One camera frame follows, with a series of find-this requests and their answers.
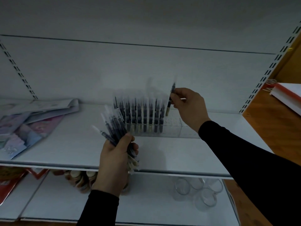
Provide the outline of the person's right hand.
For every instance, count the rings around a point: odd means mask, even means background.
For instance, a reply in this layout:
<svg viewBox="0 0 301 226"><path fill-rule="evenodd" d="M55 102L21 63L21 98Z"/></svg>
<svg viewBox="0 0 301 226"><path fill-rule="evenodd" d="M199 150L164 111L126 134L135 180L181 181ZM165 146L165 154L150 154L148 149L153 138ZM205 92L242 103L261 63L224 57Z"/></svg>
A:
<svg viewBox="0 0 301 226"><path fill-rule="evenodd" d="M181 119L186 125L198 133L201 125L210 121L204 98L197 92L189 89L187 98L179 98L171 94L174 108L178 109Z"/></svg>

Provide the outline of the person's left hand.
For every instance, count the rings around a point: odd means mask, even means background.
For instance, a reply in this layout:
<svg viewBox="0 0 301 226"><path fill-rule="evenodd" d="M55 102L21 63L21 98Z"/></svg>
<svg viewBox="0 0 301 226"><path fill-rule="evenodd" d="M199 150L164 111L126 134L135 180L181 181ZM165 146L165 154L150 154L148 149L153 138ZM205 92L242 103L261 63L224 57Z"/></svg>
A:
<svg viewBox="0 0 301 226"><path fill-rule="evenodd" d="M108 168L109 171L117 170L118 175L122 172L127 172L127 147L128 145L117 144L114 147L108 140L104 142L101 154L99 167Z"/></svg>

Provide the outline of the single dark brush pen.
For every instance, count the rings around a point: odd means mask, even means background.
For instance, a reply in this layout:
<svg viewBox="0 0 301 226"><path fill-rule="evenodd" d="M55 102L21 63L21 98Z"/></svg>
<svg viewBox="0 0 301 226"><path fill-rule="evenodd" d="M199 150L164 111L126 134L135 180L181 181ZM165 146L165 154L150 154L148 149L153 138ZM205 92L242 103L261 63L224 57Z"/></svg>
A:
<svg viewBox="0 0 301 226"><path fill-rule="evenodd" d="M171 93L175 92L175 88L176 88L176 81L174 81L174 83L173 83L173 85L171 87L170 95L171 95ZM165 113L166 117L169 115L170 107L171 107L171 102L172 102L172 99L171 99L171 96L170 96L169 100L168 100L167 108L166 108L166 113Z"/></svg>

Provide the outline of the bundle of dark pens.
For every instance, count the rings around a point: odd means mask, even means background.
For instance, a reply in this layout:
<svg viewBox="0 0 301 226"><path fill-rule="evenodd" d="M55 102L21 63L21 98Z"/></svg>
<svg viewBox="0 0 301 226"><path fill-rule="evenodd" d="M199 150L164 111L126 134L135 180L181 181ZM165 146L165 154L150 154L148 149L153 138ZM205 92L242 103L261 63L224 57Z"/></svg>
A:
<svg viewBox="0 0 301 226"><path fill-rule="evenodd" d="M120 139L128 133L123 123L124 120L121 111L118 108L115 109L111 106L105 105L104 111L101 112L101 117L107 132L98 129L94 125L92 125L92 128L116 147ZM131 142L127 147L127 157L127 170L129 174L132 174L138 167L138 161L136 160L137 154L134 150L133 142Z"/></svg>

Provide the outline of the person's right forearm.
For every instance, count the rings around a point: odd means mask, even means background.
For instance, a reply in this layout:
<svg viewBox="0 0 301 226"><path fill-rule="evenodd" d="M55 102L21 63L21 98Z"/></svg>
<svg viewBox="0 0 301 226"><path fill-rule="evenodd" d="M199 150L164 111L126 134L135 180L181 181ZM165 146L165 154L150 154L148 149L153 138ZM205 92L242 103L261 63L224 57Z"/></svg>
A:
<svg viewBox="0 0 301 226"><path fill-rule="evenodd" d="M199 125L241 190L273 226L301 226L301 166L236 136L213 121Z"/></svg>

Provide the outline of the rows of standing dark pens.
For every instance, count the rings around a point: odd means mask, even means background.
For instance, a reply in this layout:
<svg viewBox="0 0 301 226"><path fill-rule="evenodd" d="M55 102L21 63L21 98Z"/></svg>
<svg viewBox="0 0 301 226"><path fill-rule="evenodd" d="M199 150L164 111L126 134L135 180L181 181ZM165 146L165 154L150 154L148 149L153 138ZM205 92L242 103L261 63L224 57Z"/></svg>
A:
<svg viewBox="0 0 301 226"><path fill-rule="evenodd" d="M143 136L160 136L166 124L167 98L156 94L117 94L114 109L119 110L126 130Z"/></svg>

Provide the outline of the clear acrylic pen holder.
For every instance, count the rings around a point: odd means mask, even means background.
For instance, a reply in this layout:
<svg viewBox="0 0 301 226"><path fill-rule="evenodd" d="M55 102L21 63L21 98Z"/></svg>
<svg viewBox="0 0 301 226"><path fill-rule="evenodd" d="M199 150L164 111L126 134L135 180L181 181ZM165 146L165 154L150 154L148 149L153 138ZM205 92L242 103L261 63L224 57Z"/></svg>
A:
<svg viewBox="0 0 301 226"><path fill-rule="evenodd" d="M198 134L187 126L179 115L170 114L164 118L163 125L125 124L126 130L137 137L167 137L199 139Z"/></svg>

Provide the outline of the clear drinking glass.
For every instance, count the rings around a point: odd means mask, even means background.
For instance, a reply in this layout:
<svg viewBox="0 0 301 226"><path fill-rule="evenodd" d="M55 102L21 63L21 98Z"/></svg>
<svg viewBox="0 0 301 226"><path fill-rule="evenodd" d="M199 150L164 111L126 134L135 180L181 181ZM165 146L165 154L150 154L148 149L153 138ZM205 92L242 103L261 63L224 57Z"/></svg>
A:
<svg viewBox="0 0 301 226"><path fill-rule="evenodd" d="M188 182L192 191L199 191L204 188L204 181L202 178L188 178Z"/></svg>
<svg viewBox="0 0 301 226"><path fill-rule="evenodd" d="M186 201L189 199L190 183L185 178L177 178L174 181L172 197L175 201Z"/></svg>
<svg viewBox="0 0 301 226"><path fill-rule="evenodd" d="M216 194L223 191L224 185L222 180L216 178L203 178L204 187L210 189Z"/></svg>
<svg viewBox="0 0 301 226"><path fill-rule="evenodd" d="M209 188L203 188L193 196L193 204L195 208L201 212L212 209L217 204L217 197L214 191Z"/></svg>

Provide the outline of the pink pastel sticker pack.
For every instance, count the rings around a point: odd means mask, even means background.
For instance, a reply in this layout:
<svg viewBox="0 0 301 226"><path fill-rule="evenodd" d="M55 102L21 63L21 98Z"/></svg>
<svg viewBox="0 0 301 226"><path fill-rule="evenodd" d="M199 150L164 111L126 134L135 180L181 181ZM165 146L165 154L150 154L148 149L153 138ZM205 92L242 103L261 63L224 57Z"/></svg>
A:
<svg viewBox="0 0 301 226"><path fill-rule="evenodd" d="M22 124L14 133L30 147L46 138L62 121L64 115L47 118L30 124Z"/></svg>

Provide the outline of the white slotted shelf upright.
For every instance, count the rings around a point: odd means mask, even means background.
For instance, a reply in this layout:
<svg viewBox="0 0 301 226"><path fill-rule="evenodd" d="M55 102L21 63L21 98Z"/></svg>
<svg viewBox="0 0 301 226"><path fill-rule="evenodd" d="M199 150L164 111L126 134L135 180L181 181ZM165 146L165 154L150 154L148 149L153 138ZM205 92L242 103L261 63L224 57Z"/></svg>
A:
<svg viewBox="0 0 301 226"><path fill-rule="evenodd" d="M284 43L281 44L279 51L273 56L273 61L270 62L269 67L266 69L263 75L261 75L260 80L254 87L253 91L247 98L246 102L243 104L242 108L239 110L239 114L243 114L250 103L253 101L257 93L265 85L266 81L271 77L273 71L279 66L279 63L285 58L285 56L292 51L292 45L297 40L298 36L301 34L301 20L296 24L294 30L287 36Z"/></svg>
<svg viewBox="0 0 301 226"><path fill-rule="evenodd" d="M3 41L1 39L0 39L0 48L3 50L3 53L5 54L5 56L11 63L12 67L15 69L16 73L18 74L19 78L22 80L22 82L25 85L25 87L27 88L28 92L31 94L31 97L33 98L33 100L38 100L38 97L35 94L34 90L30 86L28 81L26 80L26 77L23 75L22 71L18 67L17 63L14 61L13 57L11 56L11 54L9 53L8 49L5 47L5 45L3 44Z"/></svg>

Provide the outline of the loose rubber bands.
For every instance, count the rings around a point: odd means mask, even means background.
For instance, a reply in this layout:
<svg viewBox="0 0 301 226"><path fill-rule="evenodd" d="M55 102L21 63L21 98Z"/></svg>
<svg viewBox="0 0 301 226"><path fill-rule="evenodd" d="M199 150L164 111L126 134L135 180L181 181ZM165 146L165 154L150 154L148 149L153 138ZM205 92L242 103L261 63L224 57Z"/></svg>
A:
<svg viewBox="0 0 301 226"><path fill-rule="evenodd" d="M275 80L275 79L268 79L264 83L264 85L261 88L261 90L267 91L267 92L271 92L273 90L273 88L275 87L276 84L277 84L277 80Z"/></svg>

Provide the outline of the white box with red edge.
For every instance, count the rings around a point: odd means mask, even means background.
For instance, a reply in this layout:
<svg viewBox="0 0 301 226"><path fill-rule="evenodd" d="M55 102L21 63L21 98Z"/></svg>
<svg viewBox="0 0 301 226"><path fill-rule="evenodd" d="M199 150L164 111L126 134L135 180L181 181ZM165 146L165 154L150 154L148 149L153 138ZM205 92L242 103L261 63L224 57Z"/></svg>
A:
<svg viewBox="0 0 301 226"><path fill-rule="evenodd" d="M270 95L301 116L301 84L276 83Z"/></svg>

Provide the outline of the light blue sticker pack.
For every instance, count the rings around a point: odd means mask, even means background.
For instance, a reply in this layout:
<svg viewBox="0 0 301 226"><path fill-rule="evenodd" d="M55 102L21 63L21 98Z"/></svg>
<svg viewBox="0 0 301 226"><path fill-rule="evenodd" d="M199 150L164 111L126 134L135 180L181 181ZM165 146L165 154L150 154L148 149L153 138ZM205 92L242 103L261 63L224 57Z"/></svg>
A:
<svg viewBox="0 0 301 226"><path fill-rule="evenodd" d="M6 159L12 160L42 139L42 136L32 131L28 133L14 133L6 142L6 145L0 149L0 153Z"/></svg>

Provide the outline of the purple pastel sticker pack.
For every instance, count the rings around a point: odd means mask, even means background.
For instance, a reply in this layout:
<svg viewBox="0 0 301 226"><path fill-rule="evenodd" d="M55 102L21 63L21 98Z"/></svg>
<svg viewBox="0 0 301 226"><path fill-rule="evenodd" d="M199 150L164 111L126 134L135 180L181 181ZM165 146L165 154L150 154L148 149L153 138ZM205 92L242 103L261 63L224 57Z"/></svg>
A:
<svg viewBox="0 0 301 226"><path fill-rule="evenodd" d="M11 135L30 116L30 112L4 116L0 120L0 136Z"/></svg>

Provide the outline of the large red packet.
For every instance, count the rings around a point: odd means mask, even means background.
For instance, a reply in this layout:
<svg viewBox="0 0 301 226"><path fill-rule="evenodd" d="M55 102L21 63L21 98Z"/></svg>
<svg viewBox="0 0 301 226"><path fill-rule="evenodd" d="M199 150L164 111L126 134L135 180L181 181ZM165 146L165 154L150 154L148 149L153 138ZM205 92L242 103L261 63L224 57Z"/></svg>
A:
<svg viewBox="0 0 301 226"><path fill-rule="evenodd" d="M6 181L0 181L0 206L5 202L5 200L13 191L13 189L26 175L27 172L24 172L17 178Z"/></svg>

